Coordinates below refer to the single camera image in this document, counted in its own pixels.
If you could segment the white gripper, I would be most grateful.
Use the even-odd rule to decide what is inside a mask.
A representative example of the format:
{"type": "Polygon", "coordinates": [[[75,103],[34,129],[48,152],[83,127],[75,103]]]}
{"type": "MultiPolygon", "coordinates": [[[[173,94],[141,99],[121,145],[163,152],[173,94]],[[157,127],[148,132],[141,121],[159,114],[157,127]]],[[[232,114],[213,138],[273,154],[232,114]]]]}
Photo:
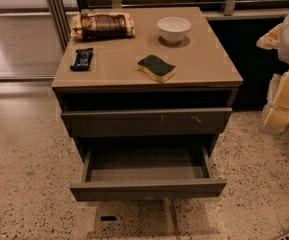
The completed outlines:
{"type": "MultiPolygon", "coordinates": [[[[262,49],[277,49],[282,24],[273,27],[260,37],[256,46],[262,49]]],[[[289,70],[283,75],[274,74],[269,83],[267,93],[268,104],[263,107],[261,114],[260,131],[266,135],[277,135],[284,131],[289,124],[289,70]]]]}

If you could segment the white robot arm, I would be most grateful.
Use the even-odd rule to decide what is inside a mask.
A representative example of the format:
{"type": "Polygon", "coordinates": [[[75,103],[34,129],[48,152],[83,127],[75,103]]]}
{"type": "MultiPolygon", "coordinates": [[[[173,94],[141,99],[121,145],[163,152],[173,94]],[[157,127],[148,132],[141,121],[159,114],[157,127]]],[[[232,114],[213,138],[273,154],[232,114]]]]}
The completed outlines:
{"type": "MultiPolygon", "coordinates": [[[[259,48],[276,49],[278,59],[289,65],[289,14],[284,21],[260,37],[256,43],[259,48]]],[[[267,104],[263,107],[260,131],[266,135],[277,135],[289,124],[289,69],[274,74],[270,80],[267,104]]]]}

